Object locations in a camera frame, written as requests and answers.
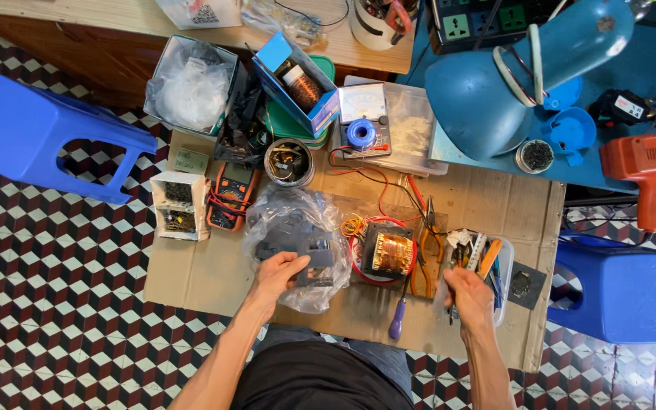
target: green plastic box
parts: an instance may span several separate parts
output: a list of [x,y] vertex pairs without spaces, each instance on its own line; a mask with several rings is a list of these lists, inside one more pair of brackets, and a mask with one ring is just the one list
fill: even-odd
[[[323,57],[322,55],[309,55],[309,57],[331,81],[335,80],[335,66],[333,65],[333,61],[330,61],[330,58]],[[318,138],[314,138],[312,134],[298,124],[298,122],[273,99],[270,99],[268,102],[267,114],[265,115],[265,126],[276,139],[296,138],[304,142],[309,148],[322,147],[328,139],[327,135],[329,131],[333,128],[333,125],[329,126]]]

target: blue stool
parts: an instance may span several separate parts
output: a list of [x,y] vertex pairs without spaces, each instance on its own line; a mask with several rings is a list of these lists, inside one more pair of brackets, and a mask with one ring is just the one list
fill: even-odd
[[548,308],[548,320],[610,343],[656,343],[656,250],[561,232],[556,263],[579,278],[583,297]]
[[[58,153],[74,139],[95,139],[126,149],[113,179],[94,184],[68,175]],[[141,153],[156,153],[156,138],[110,111],[22,85],[0,75],[0,174],[110,203],[131,196],[120,187]]]

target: checkered floor tile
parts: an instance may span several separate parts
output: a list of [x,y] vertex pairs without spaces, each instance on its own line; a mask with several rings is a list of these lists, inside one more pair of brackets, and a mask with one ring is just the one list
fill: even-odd
[[[90,97],[72,77],[2,40],[0,74]],[[157,153],[141,156],[125,182],[127,204],[0,175],[0,408],[166,407],[229,324],[229,317],[143,300],[155,226],[147,181],[164,168],[170,130],[140,111],[111,110],[158,142]],[[76,177],[107,183],[122,152],[77,140],[60,154]],[[574,221],[633,218],[635,211],[572,210],[569,221],[634,243],[642,238],[634,223]],[[656,235],[644,246],[656,248]],[[552,281],[556,306],[582,297],[570,272],[558,269]],[[414,351],[406,358],[417,409],[472,407],[467,360]],[[615,346],[548,322],[540,372],[509,370],[509,378],[518,408],[656,408],[656,344]]]

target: blue table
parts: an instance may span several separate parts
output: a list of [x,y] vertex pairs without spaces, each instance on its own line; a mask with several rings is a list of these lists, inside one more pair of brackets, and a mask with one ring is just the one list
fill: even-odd
[[[399,76],[397,82],[414,87],[424,87],[424,71],[432,63],[442,58],[442,56],[434,55],[432,47],[429,45],[426,18],[427,16],[424,15],[420,20],[420,26],[418,27],[414,43],[413,64],[410,73]],[[578,107],[582,108],[594,102],[601,93],[609,88],[631,90],[639,96],[656,96],[656,28],[637,25],[632,40],[624,51],[616,58],[589,71],[584,75],[583,79],[582,95],[576,103]],[[542,108],[536,107],[535,110],[536,117],[539,118],[539,121],[536,121],[536,123],[548,116],[548,113]],[[613,129],[600,130],[596,143],[587,150],[582,151],[584,156],[584,163],[582,165],[570,167],[565,159],[557,156],[550,169],[534,176],[576,185],[636,194],[637,185],[635,183],[612,180],[606,178],[601,173],[598,148],[608,140],[619,136],[641,135],[654,132],[656,131],[650,131],[649,123],[639,124],[633,127],[617,126]],[[437,135],[435,135],[435,142],[436,144],[432,152],[433,159],[528,175],[519,170],[515,165],[514,153],[500,155],[488,161],[473,161],[454,147],[441,128],[438,129]]]

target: black shirt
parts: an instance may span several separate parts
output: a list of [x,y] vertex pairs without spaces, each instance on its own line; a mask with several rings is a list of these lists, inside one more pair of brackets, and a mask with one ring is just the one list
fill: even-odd
[[322,341],[272,346],[242,372],[232,409],[413,408],[410,398],[360,354]]

